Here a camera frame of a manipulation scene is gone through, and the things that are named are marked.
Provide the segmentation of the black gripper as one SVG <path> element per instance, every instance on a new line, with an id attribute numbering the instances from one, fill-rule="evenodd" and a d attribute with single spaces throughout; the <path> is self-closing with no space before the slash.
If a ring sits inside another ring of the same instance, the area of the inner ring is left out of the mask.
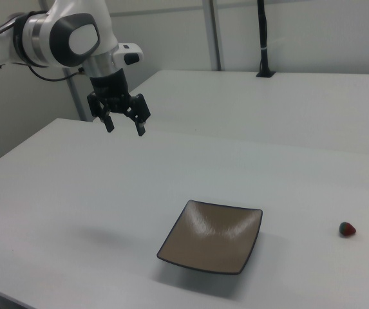
<path id="1" fill-rule="evenodd" d="M 123 70 L 106 77 L 90 77 L 93 92 L 87 96 L 91 115 L 99 118 L 107 132 L 114 130 L 110 117 L 112 113 L 125 114 L 135 123 L 139 136 L 146 132 L 145 123 L 151 116 L 143 94 L 131 96 L 128 90 L 126 76 Z"/>

